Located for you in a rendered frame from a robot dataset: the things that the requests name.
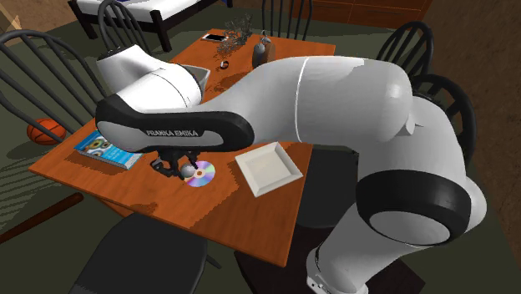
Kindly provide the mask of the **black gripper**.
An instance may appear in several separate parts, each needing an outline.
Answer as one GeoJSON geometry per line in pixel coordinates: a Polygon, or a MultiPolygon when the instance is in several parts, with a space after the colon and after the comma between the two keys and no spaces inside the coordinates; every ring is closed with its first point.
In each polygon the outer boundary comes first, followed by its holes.
{"type": "Polygon", "coordinates": [[[188,158],[189,162],[196,170],[199,169],[197,165],[197,157],[200,155],[199,151],[163,149],[159,150],[158,154],[160,159],[153,160],[150,163],[150,166],[155,171],[165,175],[166,177],[174,176],[182,179],[182,174],[180,173],[177,161],[180,160],[183,156],[188,158]],[[168,168],[165,167],[164,161],[168,161],[168,168]]]}

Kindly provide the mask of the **shiny compact disc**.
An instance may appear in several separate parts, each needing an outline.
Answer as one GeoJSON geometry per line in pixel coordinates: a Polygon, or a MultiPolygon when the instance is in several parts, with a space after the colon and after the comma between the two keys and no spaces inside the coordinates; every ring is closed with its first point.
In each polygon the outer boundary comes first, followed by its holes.
{"type": "Polygon", "coordinates": [[[185,179],[191,187],[201,187],[209,184],[215,177],[215,167],[208,161],[197,161],[199,169],[190,178],[185,179]]]}

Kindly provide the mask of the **orange wooden table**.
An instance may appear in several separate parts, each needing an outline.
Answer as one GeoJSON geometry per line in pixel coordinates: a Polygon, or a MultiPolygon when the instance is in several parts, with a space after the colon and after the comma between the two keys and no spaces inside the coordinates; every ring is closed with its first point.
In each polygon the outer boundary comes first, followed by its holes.
{"type": "MultiPolygon", "coordinates": [[[[231,69],[219,70],[217,43],[193,42],[171,59],[214,70],[205,87],[204,101],[212,100],[251,71],[254,40],[233,51],[231,69]]],[[[335,45],[293,41],[275,37],[277,58],[334,53],[335,45]]],[[[143,155],[129,171],[81,155],[73,147],[92,133],[94,119],[70,135],[28,170],[60,184],[97,196],[121,215],[131,212],[152,216],[160,221],[250,254],[277,266],[285,266],[291,246],[297,212],[311,158],[311,145],[279,141],[303,176],[264,196],[255,198],[235,157],[266,144],[254,144],[228,153],[203,153],[216,168],[215,178],[200,188],[152,171],[148,161],[156,153],[143,155]]]]}

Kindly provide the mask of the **blue paperback book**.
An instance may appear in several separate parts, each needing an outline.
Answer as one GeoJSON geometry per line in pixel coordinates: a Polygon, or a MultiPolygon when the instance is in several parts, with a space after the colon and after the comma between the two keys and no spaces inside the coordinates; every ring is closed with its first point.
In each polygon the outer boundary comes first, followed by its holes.
{"type": "Polygon", "coordinates": [[[124,170],[130,170],[142,157],[140,153],[131,153],[119,149],[108,142],[98,130],[93,131],[74,147],[80,154],[103,161],[124,170]]]}

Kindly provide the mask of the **white square plate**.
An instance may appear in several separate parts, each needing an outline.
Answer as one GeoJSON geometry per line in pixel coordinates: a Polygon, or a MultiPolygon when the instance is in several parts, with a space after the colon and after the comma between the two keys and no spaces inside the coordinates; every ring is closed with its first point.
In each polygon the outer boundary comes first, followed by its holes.
{"type": "Polygon", "coordinates": [[[279,142],[237,155],[235,161],[255,198],[303,176],[279,142]]]}

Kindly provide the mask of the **dark grey vase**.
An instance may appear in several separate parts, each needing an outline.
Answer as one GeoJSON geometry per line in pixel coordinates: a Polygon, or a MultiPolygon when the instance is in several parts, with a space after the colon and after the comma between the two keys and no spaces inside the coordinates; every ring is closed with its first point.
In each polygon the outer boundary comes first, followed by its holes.
{"type": "Polygon", "coordinates": [[[268,37],[264,36],[260,38],[260,42],[258,42],[253,49],[252,54],[252,67],[256,68],[259,65],[263,64],[262,60],[267,53],[267,45],[270,44],[271,41],[268,37]]]}

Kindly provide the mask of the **grey twig plant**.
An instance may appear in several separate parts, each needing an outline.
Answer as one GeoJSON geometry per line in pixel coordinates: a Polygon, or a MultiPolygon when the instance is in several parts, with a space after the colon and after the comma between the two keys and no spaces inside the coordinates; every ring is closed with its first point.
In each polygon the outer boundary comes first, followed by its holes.
{"type": "Polygon", "coordinates": [[[245,14],[243,17],[234,18],[225,23],[224,36],[227,39],[217,48],[218,53],[226,54],[245,45],[252,35],[251,23],[253,16],[245,14]]]}

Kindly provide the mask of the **brown wooden baseball bat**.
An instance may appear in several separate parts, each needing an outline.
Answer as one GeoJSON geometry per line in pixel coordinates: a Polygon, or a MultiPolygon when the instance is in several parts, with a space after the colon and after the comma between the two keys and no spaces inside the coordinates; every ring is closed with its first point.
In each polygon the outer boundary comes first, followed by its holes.
{"type": "Polygon", "coordinates": [[[29,231],[30,229],[38,226],[45,221],[50,220],[56,215],[66,211],[67,209],[77,205],[83,200],[83,195],[81,193],[74,193],[70,196],[65,197],[59,202],[49,206],[48,208],[38,212],[36,215],[33,215],[21,222],[20,224],[14,226],[8,231],[0,234],[0,244],[5,243],[12,238],[21,235],[22,233],[29,231]]]}

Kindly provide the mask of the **brown wooden cabinet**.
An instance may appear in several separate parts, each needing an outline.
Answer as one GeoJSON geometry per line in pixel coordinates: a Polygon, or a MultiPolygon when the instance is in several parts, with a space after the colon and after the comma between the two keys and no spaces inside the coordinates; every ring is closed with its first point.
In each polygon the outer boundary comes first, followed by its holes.
{"type": "Polygon", "coordinates": [[[377,28],[422,21],[433,0],[312,0],[312,20],[377,28]]]}

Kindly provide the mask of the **dark frame bed white mattress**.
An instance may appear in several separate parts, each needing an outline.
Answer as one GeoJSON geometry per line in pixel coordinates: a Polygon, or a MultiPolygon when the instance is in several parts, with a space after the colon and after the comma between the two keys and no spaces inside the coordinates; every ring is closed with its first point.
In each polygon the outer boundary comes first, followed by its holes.
{"type": "MultiPolygon", "coordinates": [[[[68,0],[68,5],[89,39],[98,37],[93,24],[99,23],[98,10],[102,1],[68,0]]],[[[218,1],[222,1],[228,8],[233,7],[233,0],[124,0],[121,4],[135,17],[143,31],[158,35],[163,51],[168,53],[172,48],[167,32],[218,1]]]]}

